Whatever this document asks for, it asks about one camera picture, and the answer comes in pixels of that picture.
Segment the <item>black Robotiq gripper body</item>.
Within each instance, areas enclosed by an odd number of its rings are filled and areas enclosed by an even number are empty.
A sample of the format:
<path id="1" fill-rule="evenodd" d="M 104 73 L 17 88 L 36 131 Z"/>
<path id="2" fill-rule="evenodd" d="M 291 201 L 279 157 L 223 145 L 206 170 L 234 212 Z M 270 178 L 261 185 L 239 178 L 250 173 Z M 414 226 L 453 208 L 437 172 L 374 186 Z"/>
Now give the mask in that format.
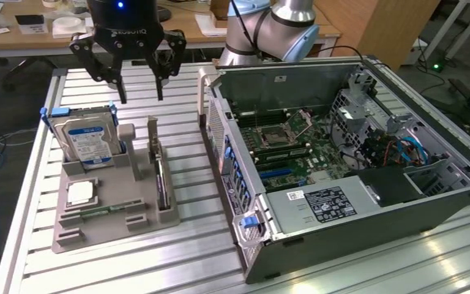
<path id="1" fill-rule="evenodd" d="M 157 51 L 164 40 L 156 1 L 88 1 L 93 40 L 117 62 L 145 59 L 164 62 Z"/>

